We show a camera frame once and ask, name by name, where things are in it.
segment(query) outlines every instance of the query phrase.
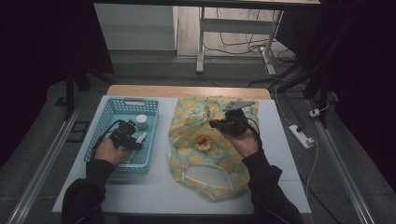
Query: yellow floral bag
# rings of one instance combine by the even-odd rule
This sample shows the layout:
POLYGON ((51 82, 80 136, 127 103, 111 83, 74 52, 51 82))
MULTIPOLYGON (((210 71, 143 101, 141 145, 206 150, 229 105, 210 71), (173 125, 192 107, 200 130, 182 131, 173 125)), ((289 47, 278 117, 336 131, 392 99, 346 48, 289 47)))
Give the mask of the yellow floral bag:
MULTIPOLYGON (((223 135, 209 125, 211 119, 224 119, 224 108, 239 98, 224 96, 182 96, 178 98, 169 129, 172 146, 169 165, 176 182, 201 191, 212 199, 235 194, 248 185, 248 169, 242 157, 223 135), (229 187, 213 186, 185 175, 189 166, 220 168, 229 180, 229 187)), ((242 108, 248 119, 259 124, 259 102, 242 108)))

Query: plastic basket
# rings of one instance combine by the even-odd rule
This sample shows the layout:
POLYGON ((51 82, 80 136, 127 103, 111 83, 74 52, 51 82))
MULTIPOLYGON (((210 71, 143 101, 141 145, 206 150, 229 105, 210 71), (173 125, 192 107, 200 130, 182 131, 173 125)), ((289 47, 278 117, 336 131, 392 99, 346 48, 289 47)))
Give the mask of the plastic basket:
POLYGON ((155 99, 104 96, 93 118, 92 126, 87 133, 87 138, 90 137, 91 140, 89 140, 90 143, 83 161, 87 162, 90 160, 96 141, 114 121, 118 119, 136 121, 136 117, 143 114, 148 118, 148 128, 140 131, 136 127, 136 132, 132 135, 132 137, 137 139, 141 134, 147 133, 143 147, 135 152, 130 163, 121 163, 116 167, 116 171, 111 177, 146 174, 149 171, 149 159, 158 118, 158 108, 159 103, 155 99))

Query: person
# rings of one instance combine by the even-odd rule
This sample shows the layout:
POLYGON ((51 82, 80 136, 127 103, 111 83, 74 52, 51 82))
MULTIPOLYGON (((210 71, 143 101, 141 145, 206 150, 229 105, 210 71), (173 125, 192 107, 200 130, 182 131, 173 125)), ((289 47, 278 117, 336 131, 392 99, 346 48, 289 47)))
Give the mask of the person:
MULTIPOLYGON (((282 171, 270 165, 254 133, 247 130, 239 136, 223 135, 244 158, 248 169, 254 223, 304 223, 297 207, 277 184, 282 171)), ((76 180, 64 195, 62 223, 105 223, 101 204, 106 180, 127 153, 115 149, 109 138, 99 145, 94 159, 87 162, 87 178, 76 180)))

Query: black sleeve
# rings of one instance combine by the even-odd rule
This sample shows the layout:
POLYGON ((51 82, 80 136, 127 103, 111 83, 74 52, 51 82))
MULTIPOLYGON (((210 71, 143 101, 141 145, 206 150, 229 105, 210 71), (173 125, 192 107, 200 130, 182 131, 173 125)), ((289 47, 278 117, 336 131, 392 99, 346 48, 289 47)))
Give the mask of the black sleeve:
POLYGON ((250 180, 255 223, 304 223, 297 207, 277 184, 282 170, 269 164, 263 150, 242 159, 250 180))
POLYGON ((67 188, 62 207, 62 223, 105 223, 101 204, 105 184, 115 170, 108 161, 87 162, 86 179, 77 179, 67 188))

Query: hand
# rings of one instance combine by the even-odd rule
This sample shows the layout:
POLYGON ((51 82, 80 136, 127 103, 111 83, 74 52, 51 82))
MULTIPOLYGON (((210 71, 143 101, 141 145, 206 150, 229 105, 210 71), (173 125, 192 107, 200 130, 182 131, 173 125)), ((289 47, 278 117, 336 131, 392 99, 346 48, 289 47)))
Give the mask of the hand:
POLYGON ((117 166, 122 158, 131 153, 131 150, 118 150, 114 147, 113 141, 107 138, 101 142, 99 147, 96 149, 94 160, 104 160, 111 162, 114 166, 117 166))
POLYGON ((232 136, 227 133, 223 133, 223 135, 225 139, 229 140, 233 144, 235 150, 244 158, 259 151, 256 136, 250 129, 247 129, 245 133, 238 136, 232 136))

